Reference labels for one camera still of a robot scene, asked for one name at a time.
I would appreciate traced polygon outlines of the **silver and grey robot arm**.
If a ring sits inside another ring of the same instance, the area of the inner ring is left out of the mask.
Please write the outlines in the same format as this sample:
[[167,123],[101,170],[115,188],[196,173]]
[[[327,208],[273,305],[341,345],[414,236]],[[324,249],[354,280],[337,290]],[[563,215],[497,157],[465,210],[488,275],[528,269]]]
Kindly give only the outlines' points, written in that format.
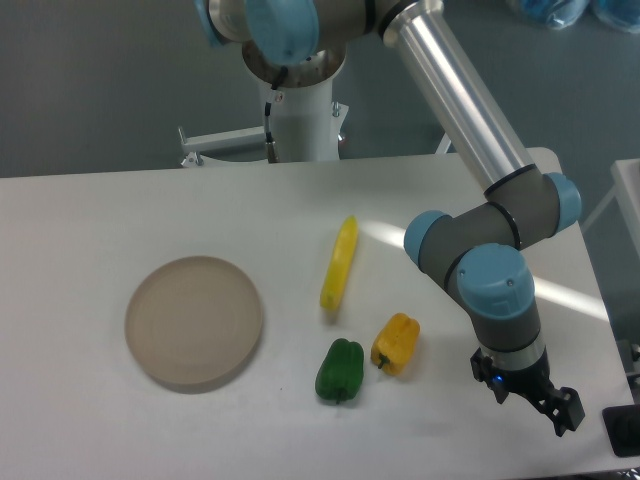
[[573,225],[581,212],[575,184],[542,173],[495,103],[444,20],[439,1],[199,1],[212,46],[238,43],[267,89],[261,140],[269,162],[333,160],[338,137],[327,104],[318,125],[295,114],[294,93],[330,78],[346,44],[377,34],[395,50],[469,170],[482,205],[459,216],[418,215],[404,248],[411,261],[470,317],[479,341],[474,378],[503,402],[527,400],[557,435],[578,428],[578,393],[556,388],[525,248]]

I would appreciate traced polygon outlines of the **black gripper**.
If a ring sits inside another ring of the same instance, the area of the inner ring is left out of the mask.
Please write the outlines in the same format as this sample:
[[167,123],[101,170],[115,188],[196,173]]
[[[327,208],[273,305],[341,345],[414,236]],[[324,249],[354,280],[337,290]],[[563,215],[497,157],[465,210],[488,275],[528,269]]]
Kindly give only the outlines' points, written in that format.
[[499,368],[481,349],[471,356],[470,363],[474,379],[493,392],[498,404],[510,394],[523,397],[551,421],[557,437],[575,432],[585,418],[578,392],[569,387],[557,389],[551,382],[546,351],[532,365],[518,370]]

